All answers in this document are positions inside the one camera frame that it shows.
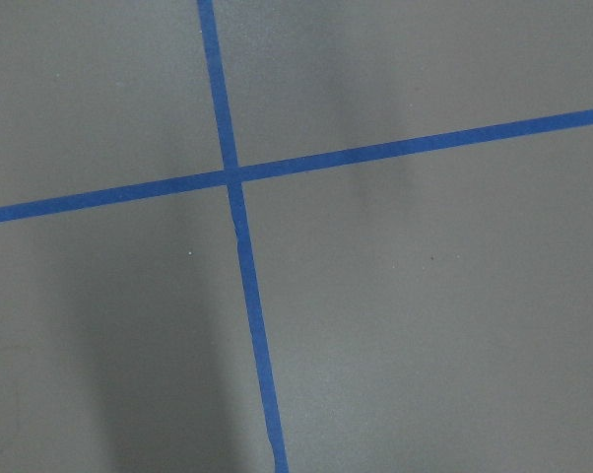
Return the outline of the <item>blue tape grid lines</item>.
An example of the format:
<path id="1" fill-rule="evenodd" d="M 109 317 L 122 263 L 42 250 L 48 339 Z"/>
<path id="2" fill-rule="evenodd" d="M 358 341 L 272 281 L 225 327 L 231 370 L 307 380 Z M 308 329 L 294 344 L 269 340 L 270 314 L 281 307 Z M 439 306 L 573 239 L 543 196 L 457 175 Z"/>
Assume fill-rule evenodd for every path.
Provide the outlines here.
<path id="1" fill-rule="evenodd" d="M 200 1 L 197 4 L 197 10 L 221 150 L 222 168 L 209 172 L 0 206 L 0 224 L 201 189 L 225 188 L 236 239 L 240 278 L 267 439 L 272 450 L 275 471 L 287 472 L 290 466 L 255 268 L 243 192 L 244 183 L 591 126 L 593 125 L 593 108 L 244 166 L 238 160 L 214 4 L 211 1 Z"/>

